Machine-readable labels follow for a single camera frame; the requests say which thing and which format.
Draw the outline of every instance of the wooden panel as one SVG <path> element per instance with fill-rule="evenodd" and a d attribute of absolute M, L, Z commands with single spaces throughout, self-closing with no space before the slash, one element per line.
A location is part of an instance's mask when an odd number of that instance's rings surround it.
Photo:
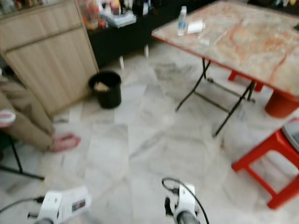
<path fill-rule="evenodd" d="M 0 46 L 3 51 L 81 24 L 75 2 L 4 19 L 0 22 Z"/>
<path fill-rule="evenodd" d="M 8 52 L 7 58 L 48 114 L 87 95 L 88 79 L 97 72 L 83 28 Z"/>

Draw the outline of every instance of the person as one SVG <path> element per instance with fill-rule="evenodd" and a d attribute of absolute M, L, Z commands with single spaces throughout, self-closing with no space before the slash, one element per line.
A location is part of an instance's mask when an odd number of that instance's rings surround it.
<path fill-rule="evenodd" d="M 55 134 L 51 120 L 35 96 L 0 76 L 0 111 L 4 109 L 13 110 L 16 117 L 10 124 L 0 122 L 0 130 L 41 151 L 61 152 L 81 141 L 73 133 Z"/>

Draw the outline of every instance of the black cable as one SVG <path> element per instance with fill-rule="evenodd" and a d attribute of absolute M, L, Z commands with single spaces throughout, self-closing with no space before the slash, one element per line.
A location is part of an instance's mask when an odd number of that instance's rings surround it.
<path fill-rule="evenodd" d="M 40 197 L 32 197 L 32 198 L 26 198 L 26 199 L 21 199 L 19 201 L 16 201 L 14 203 L 11 203 L 10 205 L 4 207 L 3 209 L 0 210 L 0 214 L 4 211 L 6 211 L 7 209 L 10 209 L 11 207 L 23 203 L 23 202 L 30 202 L 30 201 L 35 201 L 37 203 L 43 203 L 44 197 L 40 196 Z"/>
<path fill-rule="evenodd" d="M 172 178 L 172 177 L 165 177 L 165 178 L 163 178 L 162 179 L 162 185 L 163 185 L 163 187 L 165 188 L 165 189 L 167 189 L 168 191 L 170 191 L 171 193 L 173 193 L 173 191 L 174 191 L 174 189 L 170 189 L 170 188 L 168 188 L 165 184 L 164 184 L 164 182 L 165 181 L 173 181 L 173 182 L 176 182 L 176 183 L 178 183 L 178 184 L 181 184 L 184 188 L 186 188 L 187 189 L 187 191 L 194 197 L 194 199 L 196 200 L 196 202 L 199 204 L 199 206 L 200 206 L 200 208 L 201 208 L 201 210 L 202 210 L 202 212 L 204 213 L 204 216 L 205 216 L 205 220 L 206 220 L 206 224 L 210 224 L 210 222 L 209 222 L 209 219 L 207 218 L 207 215 L 206 215 L 206 211 L 205 211 L 205 209 L 203 208 L 203 206 L 201 205 L 201 203 L 200 203 L 200 201 L 197 199 L 197 197 L 195 196 L 195 194 L 183 183 L 183 182 L 181 182 L 179 179 L 174 179 L 174 178 Z"/>

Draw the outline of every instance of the bare foot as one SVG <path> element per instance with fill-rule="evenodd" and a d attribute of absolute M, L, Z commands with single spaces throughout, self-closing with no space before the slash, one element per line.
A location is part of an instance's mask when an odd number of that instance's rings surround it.
<path fill-rule="evenodd" d="M 63 134 L 54 134 L 52 136 L 52 138 L 54 140 L 65 140 L 65 139 L 72 138 L 72 137 L 75 137 L 75 135 L 71 132 L 67 132 L 67 133 L 63 133 Z"/>
<path fill-rule="evenodd" d="M 80 137 L 71 137 L 67 139 L 57 140 L 52 150 L 54 153 L 62 152 L 68 149 L 75 148 L 81 141 Z"/>

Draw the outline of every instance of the wooden cabinet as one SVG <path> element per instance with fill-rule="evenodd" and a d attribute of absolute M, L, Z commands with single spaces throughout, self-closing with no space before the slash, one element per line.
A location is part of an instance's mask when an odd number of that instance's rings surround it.
<path fill-rule="evenodd" d="M 41 19 L 31 23 L 29 18 L 37 15 Z M 49 115 L 88 95 L 88 79 L 98 72 L 98 66 L 74 0 L 0 22 L 7 31 L 0 33 L 5 46 L 1 54 Z M 28 27 L 28 31 L 13 37 L 22 33 L 16 24 Z"/>

